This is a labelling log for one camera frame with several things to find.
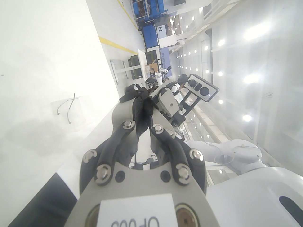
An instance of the ceiling light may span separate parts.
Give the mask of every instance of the ceiling light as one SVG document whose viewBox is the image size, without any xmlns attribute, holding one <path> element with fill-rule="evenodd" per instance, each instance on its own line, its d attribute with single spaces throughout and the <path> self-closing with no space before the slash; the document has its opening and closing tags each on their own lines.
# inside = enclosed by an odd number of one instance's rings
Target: ceiling light
<svg viewBox="0 0 303 227">
<path fill-rule="evenodd" d="M 245 120 L 246 122 L 251 121 L 252 117 L 250 115 L 244 115 L 243 116 L 243 120 Z"/>
<path fill-rule="evenodd" d="M 244 83 L 246 84 L 250 84 L 250 83 L 255 83 L 255 82 L 258 82 L 259 81 L 259 75 L 257 74 L 250 74 L 250 75 L 247 75 L 245 78 L 244 78 Z"/>
<path fill-rule="evenodd" d="M 244 39 L 251 40 L 265 35 L 270 29 L 270 22 L 263 22 L 246 30 Z"/>
<path fill-rule="evenodd" d="M 218 42 L 218 46 L 219 47 L 223 46 L 224 44 L 225 44 L 225 40 L 224 39 L 219 40 L 219 42 Z"/>
</svg>

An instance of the metal screw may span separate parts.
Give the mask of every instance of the metal screw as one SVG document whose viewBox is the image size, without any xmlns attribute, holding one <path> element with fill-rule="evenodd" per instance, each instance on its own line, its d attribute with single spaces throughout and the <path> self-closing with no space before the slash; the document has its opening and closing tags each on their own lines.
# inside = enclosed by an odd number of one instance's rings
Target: metal screw
<svg viewBox="0 0 303 227">
<path fill-rule="evenodd" d="M 97 168 L 97 178 L 104 179 L 107 175 L 107 169 L 105 167 L 99 166 Z"/>
<path fill-rule="evenodd" d="M 189 177 L 189 172 L 185 167 L 178 170 L 180 178 L 187 179 Z"/>
<path fill-rule="evenodd" d="M 160 125 L 156 125 L 155 130 L 156 130 L 156 132 L 161 132 L 162 127 Z"/>
<path fill-rule="evenodd" d="M 200 159 L 201 153 L 197 152 L 197 151 L 193 151 L 193 156 L 195 159 Z"/>
<path fill-rule="evenodd" d="M 87 163 L 90 161 L 90 159 L 91 159 L 92 157 L 96 157 L 96 156 L 97 156 L 96 150 L 92 149 L 92 150 L 87 151 L 87 152 L 84 154 L 82 160 L 83 160 L 84 163 L 87 164 Z"/>
<path fill-rule="evenodd" d="M 102 164 L 97 167 L 96 183 L 98 185 L 104 184 L 111 176 L 111 167 L 108 164 Z"/>
<path fill-rule="evenodd" d="M 203 161 L 203 154 L 197 149 L 191 149 L 189 151 L 189 156 L 191 159 L 197 159 Z"/>
<path fill-rule="evenodd" d="M 173 135 L 174 135 L 173 131 L 170 130 L 170 129 L 168 129 L 167 132 L 168 132 L 168 134 L 169 134 L 170 136 L 173 136 Z"/>
<path fill-rule="evenodd" d="M 127 120 L 124 122 L 124 125 L 127 127 L 127 128 L 130 128 L 132 126 L 132 122 L 130 120 Z"/>
</svg>

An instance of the ceiling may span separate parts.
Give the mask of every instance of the ceiling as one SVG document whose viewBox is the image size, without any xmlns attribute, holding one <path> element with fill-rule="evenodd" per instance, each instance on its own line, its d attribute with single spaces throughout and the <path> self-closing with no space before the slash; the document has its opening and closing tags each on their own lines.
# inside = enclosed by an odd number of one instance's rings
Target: ceiling
<svg viewBox="0 0 303 227">
<path fill-rule="evenodd" d="M 300 1 L 244 0 L 208 27 L 211 37 L 202 31 L 171 54 L 171 63 L 175 79 L 195 73 L 220 88 L 203 111 L 222 132 L 259 145 L 302 175 Z M 198 13 L 198 8 L 186 13 L 184 22 Z M 245 115 L 251 116 L 249 122 Z"/>
</svg>

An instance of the workstation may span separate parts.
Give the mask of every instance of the workstation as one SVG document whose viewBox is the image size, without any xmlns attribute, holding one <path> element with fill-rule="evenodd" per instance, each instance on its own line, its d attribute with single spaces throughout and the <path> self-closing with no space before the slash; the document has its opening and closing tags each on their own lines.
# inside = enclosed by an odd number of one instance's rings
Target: workstation
<svg viewBox="0 0 303 227">
<path fill-rule="evenodd" d="M 118 73 L 125 72 L 127 79 L 130 79 L 128 71 L 131 72 L 133 80 L 146 79 L 150 74 L 155 74 L 161 68 L 166 69 L 170 66 L 169 46 L 175 45 L 176 35 L 170 22 L 168 10 L 164 8 L 163 0 L 130 0 L 132 4 L 133 17 L 136 20 L 138 30 L 145 44 L 145 56 L 141 50 L 138 55 L 133 55 L 128 59 L 129 67 L 126 67 L 126 61 L 123 62 L 123 69 L 116 69 L 114 62 L 111 66 L 118 83 Z M 174 0 L 174 3 L 181 4 L 185 0 Z M 163 79 L 171 77 L 171 71 L 168 70 L 162 76 Z"/>
</svg>

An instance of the floor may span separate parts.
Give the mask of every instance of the floor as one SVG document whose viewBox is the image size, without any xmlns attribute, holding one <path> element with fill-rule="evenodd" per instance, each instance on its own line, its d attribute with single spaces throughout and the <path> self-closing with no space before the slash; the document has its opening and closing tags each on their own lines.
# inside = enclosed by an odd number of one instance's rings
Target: floor
<svg viewBox="0 0 303 227">
<path fill-rule="evenodd" d="M 121 74 L 114 84 L 110 60 L 127 64 L 145 47 L 130 0 L 1 1 L 8 16 L 0 47 L 0 189 L 6 196 L 0 225 L 7 226 L 56 171 L 79 194 L 83 154 L 111 135 L 110 108 L 124 88 L 142 83 Z M 68 123 L 67 104 L 59 114 L 56 109 L 74 92 Z M 83 142 L 104 116 L 107 123 Z"/>
<path fill-rule="evenodd" d="M 138 49 L 145 52 L 143 37 L 133 17 L 131 0 L 86 0 L 86 2 L 111 71 L 110 60 L 116 69 L 123 68 L 122 61 L 129 67 L 128 59 L 138 54 Z M 125 87 L 134 83 L 140 85 L 144 83 L 142 79 L 132 80 L 130 71 L 127 75 L 125 72 L 118 74 L 118 79 L 116 86 L 120 97 L 124 95 Z"/>
</svg>

